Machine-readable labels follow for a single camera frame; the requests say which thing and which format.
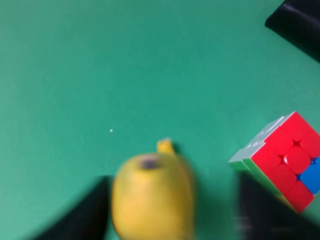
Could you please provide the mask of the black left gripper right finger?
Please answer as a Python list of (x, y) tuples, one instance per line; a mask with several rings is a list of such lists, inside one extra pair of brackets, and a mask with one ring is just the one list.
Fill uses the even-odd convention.
[(237, 173), (234, 226), (243, 240), (318, 240), (320, 225), (292, 210), (247, 173)]

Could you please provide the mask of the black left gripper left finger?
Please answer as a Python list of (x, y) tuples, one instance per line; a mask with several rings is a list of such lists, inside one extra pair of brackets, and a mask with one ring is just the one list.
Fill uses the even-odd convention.
[(103, 240), (111, 214), (112, 180), (110, 175), (101, 176), (82, 200), (33, 239)]

